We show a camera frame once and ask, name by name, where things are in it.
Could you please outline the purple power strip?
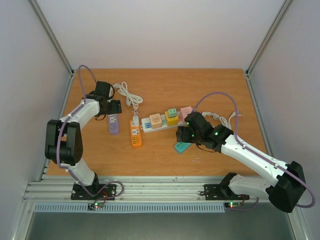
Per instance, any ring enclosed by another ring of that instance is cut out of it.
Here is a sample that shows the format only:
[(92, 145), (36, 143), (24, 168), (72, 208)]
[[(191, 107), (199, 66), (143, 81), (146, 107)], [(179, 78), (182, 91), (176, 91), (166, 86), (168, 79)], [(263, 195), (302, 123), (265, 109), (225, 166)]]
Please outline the purple power strip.
[(108, 115), (108, 130), (111, 135), (119, 134), (119, 119), (118, 114)]

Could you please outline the teal power strip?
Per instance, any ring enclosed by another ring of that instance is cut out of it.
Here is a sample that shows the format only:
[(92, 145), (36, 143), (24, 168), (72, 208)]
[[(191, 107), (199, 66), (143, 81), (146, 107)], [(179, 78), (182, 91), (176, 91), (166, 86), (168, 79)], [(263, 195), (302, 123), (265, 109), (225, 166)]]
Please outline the teal power strip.
[(177, 142), (174, 145), (174, 149), (178, 154), (183, 154), (190, 146), (192, 143), (186, 143), (186, 142)]

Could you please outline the yellow cube adapter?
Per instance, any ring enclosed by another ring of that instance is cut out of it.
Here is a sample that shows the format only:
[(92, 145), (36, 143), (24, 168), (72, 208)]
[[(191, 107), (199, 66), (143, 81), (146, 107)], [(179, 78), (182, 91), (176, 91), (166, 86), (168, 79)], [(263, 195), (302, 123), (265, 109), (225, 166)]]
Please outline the yellow cube adapter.
[(166, 121), (166, 125), (169, 127), (169, 126), (175, 126), (179, 123), (179, 116), (176, 115), (174, 117), (169, 117), (169, 113), (168, 111), (165, 111), (164, 113), (165, 115), (165, 121)]

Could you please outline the pink cube adapter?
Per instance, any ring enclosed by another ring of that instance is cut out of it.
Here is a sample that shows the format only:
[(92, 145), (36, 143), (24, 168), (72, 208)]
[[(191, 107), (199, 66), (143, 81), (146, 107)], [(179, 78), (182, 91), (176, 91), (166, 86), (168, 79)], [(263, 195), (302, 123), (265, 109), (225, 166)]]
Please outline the pink cube adapter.
[(191, 106), (182, 107), (179, 111), (179, 118), (182, 123), (185, 122), (185, 118), (193, 111)]

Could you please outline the white charger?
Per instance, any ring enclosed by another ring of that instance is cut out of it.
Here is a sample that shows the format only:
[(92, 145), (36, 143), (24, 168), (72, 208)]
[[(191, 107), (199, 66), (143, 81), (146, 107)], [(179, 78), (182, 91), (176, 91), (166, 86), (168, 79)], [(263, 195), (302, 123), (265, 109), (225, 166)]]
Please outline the white charger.
[(139, 117), (137, 115), (134, 115), (132, 117), (132, 126), (133, 127), (138, 127), (140, 124), (139, 124)]

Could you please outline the green plug adapter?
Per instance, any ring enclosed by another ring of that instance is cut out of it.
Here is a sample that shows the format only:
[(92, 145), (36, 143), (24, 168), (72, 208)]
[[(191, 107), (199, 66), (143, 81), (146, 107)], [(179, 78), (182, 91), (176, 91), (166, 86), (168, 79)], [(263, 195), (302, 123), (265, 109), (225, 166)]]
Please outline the green plug adapter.
[(167, 111), (167, 116), (169, 118), (175, 118), (177, 116), (177, 110), (175, 108), (171, 108)]

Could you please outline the orange power strip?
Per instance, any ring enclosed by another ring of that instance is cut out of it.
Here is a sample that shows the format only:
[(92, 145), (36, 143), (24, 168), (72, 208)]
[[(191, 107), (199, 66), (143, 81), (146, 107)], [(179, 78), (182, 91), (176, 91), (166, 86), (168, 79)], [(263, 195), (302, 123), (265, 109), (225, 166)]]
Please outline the orange power strip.
[(134, 148), (142, 147), (142, 137), (141, 137), (141, 128), (140, 126), (132, 126), (133, 119), (130, 120), (130, 136), (131, 136), (131, 145)]

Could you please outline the peach cube adapter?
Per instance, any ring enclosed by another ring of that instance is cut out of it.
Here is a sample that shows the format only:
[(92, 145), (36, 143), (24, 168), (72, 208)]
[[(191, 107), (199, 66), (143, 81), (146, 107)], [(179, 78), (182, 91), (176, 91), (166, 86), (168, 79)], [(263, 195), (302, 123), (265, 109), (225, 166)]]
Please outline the peach cube adapter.
[(150, 124), (152, 129), (158, 129), (163, 126), (162, 118), (159, 113), (150, 115), (149, 119), (150, 119)]

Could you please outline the white multicolour power strip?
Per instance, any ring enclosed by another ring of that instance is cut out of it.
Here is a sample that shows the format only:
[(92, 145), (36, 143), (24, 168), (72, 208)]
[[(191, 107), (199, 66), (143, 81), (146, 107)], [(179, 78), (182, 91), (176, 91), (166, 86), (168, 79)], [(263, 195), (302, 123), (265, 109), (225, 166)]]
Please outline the white multicolour power strip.
[(141, 119), (141, 124), (140, 124), (140, 129), (145, 133), (152, 133), (152, 132), (157, 132), (157, 131), (162, 131), (162, 130), (168, 130), (168, 129), (173, 129), (173, 128), (177, 128), (180, 126), (187, 126), (187, 124), (181, 120), (180, 118), (180, 111), (177, 112), (177, 119), (178, 122), (177, 124), (173, 124), (173, 125), (168, 125), (167, 124), (167, 119), (166, 119), (166, 115), (165, 114), (159, 114), (156, 113), (156, 115), (160, 116), (161, 119), (161, 127), (157, 127), (157, 128), (152, 128), (152, 120), (151, 117), (145, 117)]

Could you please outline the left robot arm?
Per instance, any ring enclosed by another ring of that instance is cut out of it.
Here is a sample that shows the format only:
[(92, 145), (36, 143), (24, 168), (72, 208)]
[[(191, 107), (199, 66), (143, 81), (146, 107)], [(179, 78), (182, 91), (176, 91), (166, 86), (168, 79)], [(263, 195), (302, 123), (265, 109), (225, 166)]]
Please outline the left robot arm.
[(110, 113), (114, 93), (110, 83), (97, 81), (95, 90), (85, 94), (73, 111), (46, 125), (45, 157), (68, 172), (89, 199), (96, 199), (104, 188), (83, 158), (82, 129), (93, 117)]

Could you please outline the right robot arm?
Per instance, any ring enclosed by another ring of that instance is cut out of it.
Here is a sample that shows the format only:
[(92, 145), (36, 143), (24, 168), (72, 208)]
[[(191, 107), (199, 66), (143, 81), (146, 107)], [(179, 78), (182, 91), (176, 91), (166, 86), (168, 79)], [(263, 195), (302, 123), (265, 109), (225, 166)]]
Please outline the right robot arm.
[(184, 119), (186, 125), (176, 131), (178, 142), (204, 146), (210, 152), (236, 159), (255, 171), (259, 177), (244, 177), (230, 172), (220, 182), (225, 199), (235, 195), (268, 198), (277, 209), (291, 213), (306, 190), (303, 167), (273, 158), (254, 148), (229, 128), (212, 126), (204, 116), (194, 111)]

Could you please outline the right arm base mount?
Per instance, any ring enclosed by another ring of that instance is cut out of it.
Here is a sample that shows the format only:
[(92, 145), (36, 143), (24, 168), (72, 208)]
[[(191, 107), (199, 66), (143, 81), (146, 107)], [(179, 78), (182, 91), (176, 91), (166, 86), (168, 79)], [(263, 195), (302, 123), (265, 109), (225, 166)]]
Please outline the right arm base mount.
[(249, 200), (249, 195), (235, 194), (228, 186), (221, 184), (205, 184), (203, 191), (199, 193), (200, 196), (205, 196), (206, 201), (224, 200), (224, 201), (240, 201)]

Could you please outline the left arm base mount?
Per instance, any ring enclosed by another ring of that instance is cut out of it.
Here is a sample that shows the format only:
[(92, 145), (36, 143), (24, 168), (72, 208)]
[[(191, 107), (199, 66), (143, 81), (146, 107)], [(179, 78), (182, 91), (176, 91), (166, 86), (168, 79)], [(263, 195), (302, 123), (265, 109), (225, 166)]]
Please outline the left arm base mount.
[(87, 190), (85, 190), (81, 185), (74, 184), (70, 199), (74, 201), (80, 200), (98, 200), (98, 199), (107, 199), (107, 200), (114, 200), (115, 195), (117, 193), (117, 185), (116, 184), (109, 184), (105, 186), (103, 190), (99, 192), (99, 190), (103, 187), (103, 184), (99, 184), (96, 189), (91, 186), (86, 186)]

